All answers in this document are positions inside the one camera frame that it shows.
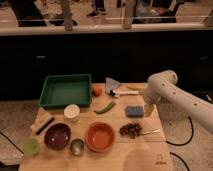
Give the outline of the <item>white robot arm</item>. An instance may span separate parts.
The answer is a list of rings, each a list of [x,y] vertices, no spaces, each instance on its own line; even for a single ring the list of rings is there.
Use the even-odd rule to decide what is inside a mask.
[[[142,96],[149,104],[157,104],[164,97],[196,119],[209,133],[213,134],[213,104],[206,102],[176,86],[177,74],[172,70],[152,74]]]

